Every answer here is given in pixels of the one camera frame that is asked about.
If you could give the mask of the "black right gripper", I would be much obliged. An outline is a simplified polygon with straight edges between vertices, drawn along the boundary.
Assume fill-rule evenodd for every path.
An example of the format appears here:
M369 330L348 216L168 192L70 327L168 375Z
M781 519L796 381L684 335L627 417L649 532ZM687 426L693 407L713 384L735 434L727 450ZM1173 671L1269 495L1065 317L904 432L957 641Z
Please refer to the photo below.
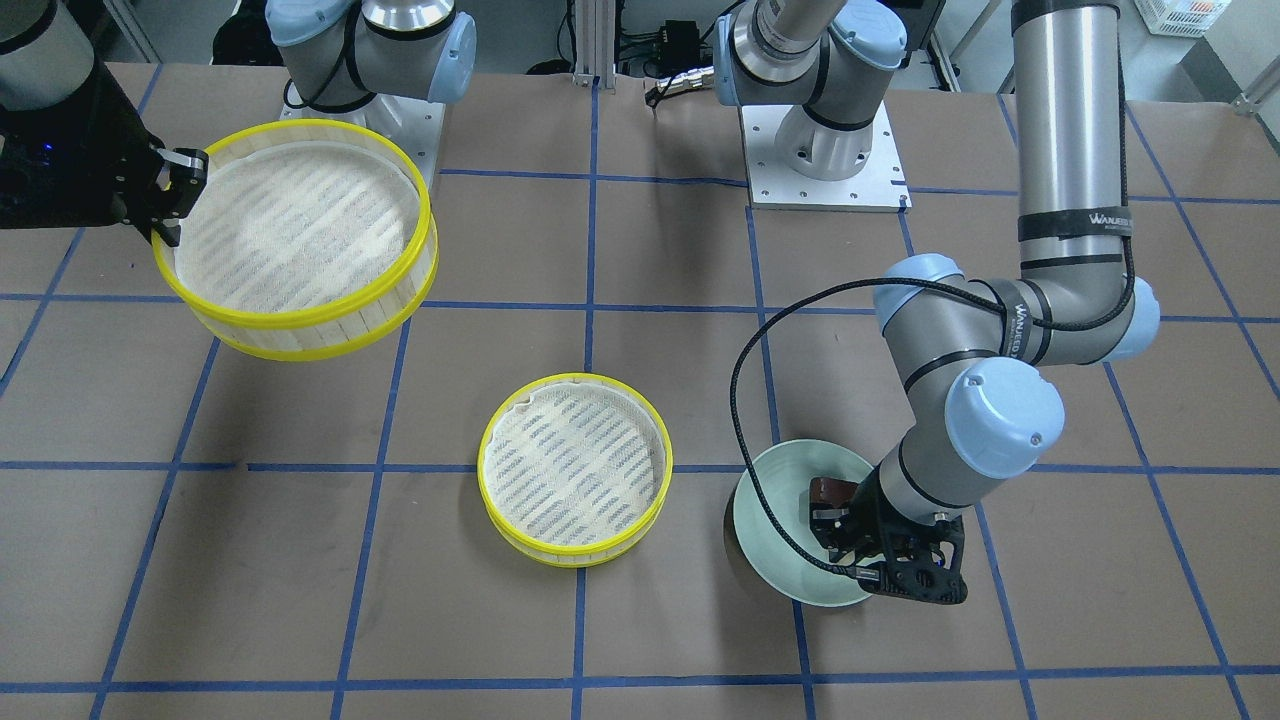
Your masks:
M96 65L65 100L3 110L1 227L45 229L133 224L180 246L209 181L201 149L159 149L110 70ZM166 172L161 190L157 177Z

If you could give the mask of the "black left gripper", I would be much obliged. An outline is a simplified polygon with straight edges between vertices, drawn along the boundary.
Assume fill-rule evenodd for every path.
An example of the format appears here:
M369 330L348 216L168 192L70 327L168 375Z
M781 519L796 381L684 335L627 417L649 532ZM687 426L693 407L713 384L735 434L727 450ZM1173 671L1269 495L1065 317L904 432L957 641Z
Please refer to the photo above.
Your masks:
M845 509L812 512L809 505L810 530L828 553L818 566L854 579L870 594L941 605L964 602L963 520L920 524L908 519L884 496L877 470L858 483Z

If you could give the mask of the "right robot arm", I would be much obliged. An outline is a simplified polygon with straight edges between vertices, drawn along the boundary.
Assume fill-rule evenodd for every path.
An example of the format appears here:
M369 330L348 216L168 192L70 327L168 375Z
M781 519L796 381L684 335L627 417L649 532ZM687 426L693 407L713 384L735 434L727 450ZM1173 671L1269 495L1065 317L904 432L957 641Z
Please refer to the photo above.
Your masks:
M452 1L269 1L265 20L288 110L364 126L433 176L442 109L474 74L468 14ZM4 228L125 224L179 243L211 160L146 129L63 3L3 4L1 101Z

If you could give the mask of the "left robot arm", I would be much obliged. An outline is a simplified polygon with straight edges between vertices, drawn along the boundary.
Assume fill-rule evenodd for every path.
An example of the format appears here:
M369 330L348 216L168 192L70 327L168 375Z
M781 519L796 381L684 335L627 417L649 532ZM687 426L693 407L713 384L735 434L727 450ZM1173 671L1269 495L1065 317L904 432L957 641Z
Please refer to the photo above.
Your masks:
M964 512L1037 464L1065 409L1042 366L1143 352L1160 305L1134 268L1115 1L1011 6L1020 161L1015 279L919 254L867 281L914 416L877 464L818 439L742 452L733 532L754 571L819 606L956 605Z

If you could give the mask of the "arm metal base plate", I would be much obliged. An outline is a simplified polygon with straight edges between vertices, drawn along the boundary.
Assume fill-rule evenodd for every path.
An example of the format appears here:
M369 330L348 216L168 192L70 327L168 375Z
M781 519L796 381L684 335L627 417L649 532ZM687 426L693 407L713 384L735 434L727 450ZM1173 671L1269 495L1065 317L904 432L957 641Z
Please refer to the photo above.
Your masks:
M282 106L280 120L328 119L361 126L392 141L417 167L428 188L435 193L438 155L445 114L451 106L415 97L379 94L365 106L347 113Z
M884 104L860 129L818 124L799 105L740 109L751 205L773 210L906 211L913 206Z

